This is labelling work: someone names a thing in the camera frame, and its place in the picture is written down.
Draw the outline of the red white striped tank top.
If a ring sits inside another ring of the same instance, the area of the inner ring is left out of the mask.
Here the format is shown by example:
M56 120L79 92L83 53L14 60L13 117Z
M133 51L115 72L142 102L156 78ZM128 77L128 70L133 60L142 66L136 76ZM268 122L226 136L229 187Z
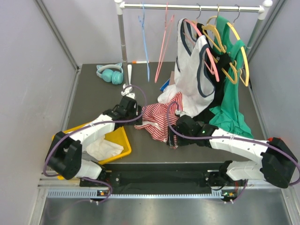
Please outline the red white striped tank top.
M175 125L178 117L176 110L182 111L182 94L176 93L169 103L155 103L146 106L146 111L142 116L142 125L135 125L135 129L145 129L150 133L152 139L167 143L168 140L168 122Z

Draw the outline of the pink wire hanger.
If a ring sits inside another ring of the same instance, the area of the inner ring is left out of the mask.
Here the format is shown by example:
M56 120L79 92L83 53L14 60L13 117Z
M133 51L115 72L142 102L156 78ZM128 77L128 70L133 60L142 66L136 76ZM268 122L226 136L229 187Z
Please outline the pink wire hanger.
M159 56L159 60L158 60L158 66L157 66L155 79L154 79L155 83L157 83L158 78L159 78L159 74L160 74L161 67L162 67L162 64L163 64L163 61L165 58L166 50L168 48L169 39L170 39L173 22L174 22L174 15L172 15L168 19L168 9L169 9L169 4L167 3L166 7L165 7L165 29L164 29L164 35L163 35L163 40L162 40L162 45L161 45L161 50L160 50L160 56Z

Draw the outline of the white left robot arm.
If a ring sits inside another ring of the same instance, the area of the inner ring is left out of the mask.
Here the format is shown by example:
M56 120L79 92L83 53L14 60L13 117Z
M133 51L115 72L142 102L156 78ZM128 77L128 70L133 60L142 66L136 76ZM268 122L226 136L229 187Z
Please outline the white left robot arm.
M115 131L124 125L135 125L142 121L142 107L138 105L135 94L122 97L119 104L100 114L95 120L83 127L64 133L57 132L45 158L43 174L47 167L53 169L64 179L72 178L91 180L96 186L106 182L106 172L99 163L82 158L83 150L100 137Z

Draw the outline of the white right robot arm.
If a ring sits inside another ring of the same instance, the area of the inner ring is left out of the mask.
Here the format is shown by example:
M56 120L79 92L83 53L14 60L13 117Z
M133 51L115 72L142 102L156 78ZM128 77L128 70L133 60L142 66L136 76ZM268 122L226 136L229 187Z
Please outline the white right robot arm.
M168 125L169 145L223 150L247 158L238 162L228 160L219 168L217 178L223 185L238 180L264 180L278 188L288 188L298 160L280 138L255 140L229 133L210 124L195 121L184 112L176 111L175 125Z

